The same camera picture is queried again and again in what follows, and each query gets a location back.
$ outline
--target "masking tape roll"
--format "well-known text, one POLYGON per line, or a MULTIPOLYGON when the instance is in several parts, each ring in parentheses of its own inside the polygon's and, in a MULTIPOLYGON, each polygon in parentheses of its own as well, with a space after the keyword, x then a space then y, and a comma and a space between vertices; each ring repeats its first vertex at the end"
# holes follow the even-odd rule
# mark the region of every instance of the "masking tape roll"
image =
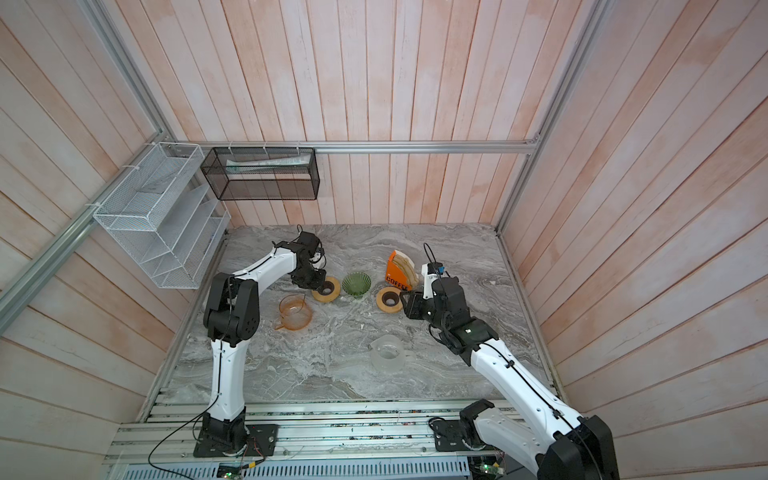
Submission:
POLYGON ((376 305, 379 306, 379 310, 384 313, 397 313, 402 310, 402 302, 400 301, 400 289, 394 286, 385 286, 379 293, 376 294, 376 305), (388 305, 392 301, 396 302, 394 305, 388 305))
POLYGON ((325 283, 323 283, 323 292, 330 290, 328 293, 320 293, 317 290, 312 290, 312 296, 320 303, 328 303, 334 301, 341 293, 341 284, 332 276, 327 276, 325 283))

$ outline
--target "white tiered organizer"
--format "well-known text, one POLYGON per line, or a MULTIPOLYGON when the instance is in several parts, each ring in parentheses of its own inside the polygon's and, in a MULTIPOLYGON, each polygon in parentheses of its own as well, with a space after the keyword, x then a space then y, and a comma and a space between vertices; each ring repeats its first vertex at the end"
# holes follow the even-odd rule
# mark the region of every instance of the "white tiered organizer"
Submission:
POLYGON ((203 158, 200 145, 155 145, 94 215, 161 288, 198 288, 230 221, 208 185, 184 191, 203 158))

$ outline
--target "marble countertop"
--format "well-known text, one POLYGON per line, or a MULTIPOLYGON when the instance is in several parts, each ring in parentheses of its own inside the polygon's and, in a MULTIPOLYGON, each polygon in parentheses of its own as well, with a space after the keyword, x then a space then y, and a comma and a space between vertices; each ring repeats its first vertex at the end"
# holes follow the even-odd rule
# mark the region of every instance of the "marble countertop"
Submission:
MULTIPOLYGON (((285 276, 260 297, 261 324, 251 339, 243 391, 246 402, 291 402, 341 399, 477 399, 501 398, 475 370, 432 339, 423 320, 388 314, 376 306, 376 293, 387 286, 386 261, 392 250, 407 254, 417 271, 424 263, 423 242, 438 261, 457 276, 472 315, 494 328, 509 349, 542 382, 546 377, 528 325, 511 285, 491 227, 449 225, 323 225, 305 227, 326 250, 329 276, 339 281, 355 271, 372 278, 359 300, 342 295, 319 303, 307 294, 313 310, 305 329, 275 330, 278 304, 285 295, 304 293, 285 276), (404 343, 409 356, 393 374, 376 371, 369 344, 385 334, 404 343)), ((295 227, 241 227, 230 233, 219 271, 233 272, 263 257, 272 241, 291 240, 295 227)), ((200 313, 164 390, 169 403, 205 403, 210 395, 210 340, 200 313)))

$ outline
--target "wood paneling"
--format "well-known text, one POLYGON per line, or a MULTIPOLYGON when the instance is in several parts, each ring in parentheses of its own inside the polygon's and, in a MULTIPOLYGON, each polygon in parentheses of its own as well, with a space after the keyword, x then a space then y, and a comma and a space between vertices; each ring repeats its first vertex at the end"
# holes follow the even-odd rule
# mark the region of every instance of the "wood paneling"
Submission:
MULTIPOLYGON (((202 19, 185 13, 186 22, 202 19)), ((162 22, 162 12, 153 20, 162 22)), ((164 37, 180 48, 177 40, 164 37)), ((210 37, 188 40, 197 42, 198 60, 217 57, 210 37)), ((214 87, 226 83, 220 72, 201 75, 214 87)), ((148 84, 160 89, 154 77, 148 84)), ((171 124, 180 122, 174 116, 171 124)), ((154 133, 78 2, 2 3, 0 288, 154 133)), ((135 419, 188 308, 187 298, 158 289, 103 230, 86 239, 0 339, 3 472, 29 475, 29 465, 44 458, 55 468, 35 469, 36 478, 94 478, 118 423, 135 419)))
MULTIPOLYGON (((106 3, 179 138, 448 141, 534 135, 594 0, 106 3)), ((522 160, 321 155, 317 200, 234 222, 491 223, 522 160)))
POLYGON ((765 475, 766 21, 617 3, 503 233, 622 478, 765 475))

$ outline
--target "green glass bowl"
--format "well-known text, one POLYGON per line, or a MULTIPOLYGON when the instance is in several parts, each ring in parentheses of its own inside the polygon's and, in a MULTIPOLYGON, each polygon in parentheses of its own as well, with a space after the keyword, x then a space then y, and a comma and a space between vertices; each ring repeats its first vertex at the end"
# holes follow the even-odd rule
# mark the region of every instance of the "green glass bowl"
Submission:
POLYGON ((354 272, 344 277, 341 287, 349 295, 360 298, 371 288, 371 277, 363 272, 354 272))

